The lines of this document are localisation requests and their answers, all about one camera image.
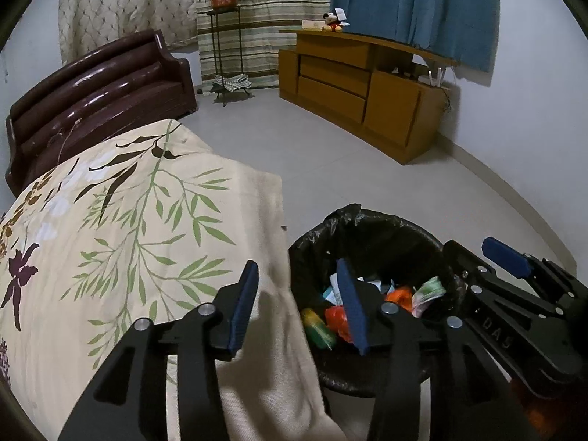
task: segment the folded cloth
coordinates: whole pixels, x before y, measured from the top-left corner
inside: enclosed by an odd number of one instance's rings
[[[223,77],[221,75],[216,75],[216,77],[212,80],[214,85],[223,86]],[[224,87],[229,91],[237,91],[237,89],[247,89],[251,86],[251,81],[249,81],[249,76],[247,75],[237,75],[231,76],[231,78],[224,78]]]

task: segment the tiled floor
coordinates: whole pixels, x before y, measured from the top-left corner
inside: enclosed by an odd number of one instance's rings
[[[182,123],[215,153],[283,181],[289,242],[348,203],[410,219],[445,242],[455,239],[481,255],[487,236],[557,260],[529,224],[496,192],[437,148],[401,166],[328,121],[278,97],[214,103],[199,97],[199,110]],[[499,274],[513,280],[505,272]],[[332,393],[333,415],[350,439],[365,439],[372,402]]]

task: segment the wooden drawer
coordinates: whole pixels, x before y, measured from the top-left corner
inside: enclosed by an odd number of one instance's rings
[[[292,50],[280,50],[277,54],[277,72],[280,91],[296,94],[298,85],[298,58]]]
[[[333,63],[333,61],[312,56],[301,56],[300,74],[340,87],[361,97],[368,95],[370,73],[347,64]]]
[[[369,69],[371,45],[328,35],[298,35],[296,52]]]
[[[362,121],[365,100],[359,96],[302,76],[298,79],[298,95],[357,123]]]
[[[376,71],[367,96],[366,128],[406,147],[417,110],[420,89],[398,76]]]

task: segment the floral bedspread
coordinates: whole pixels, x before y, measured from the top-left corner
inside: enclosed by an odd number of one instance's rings
[[[289,291],[279,177],[163,120],[48,172],[0,226],[0,376],[48,440],[135,319],[183,317],[248,259],[260,267],[252,321],[237,360],[217,367],[231,438],[344,439]],[[175,368],[170,357],[170,440]]]

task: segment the trash can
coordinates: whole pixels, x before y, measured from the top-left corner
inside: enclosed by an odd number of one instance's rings
[[[355,274],[392,279],[395,286],[418,289],[439,276],[447,293],[435,300],[422,318],[438,320],[451,315],[465,295],[465,283],[443,259],[443,244],[422,227],[397,216],[349,204],[327,216],[296,240],[289,249],[292,293],[299,311],[313,309],[323,320],[331,304],[323,298],[336,272],[336,261],[345,258]],[[339,340],[332,350],[312,343],[321,386],[344,395],[373,398],[388,368],[388,349],[361,356],[351,344]],[[422,366],[427,375],[427,363]]]

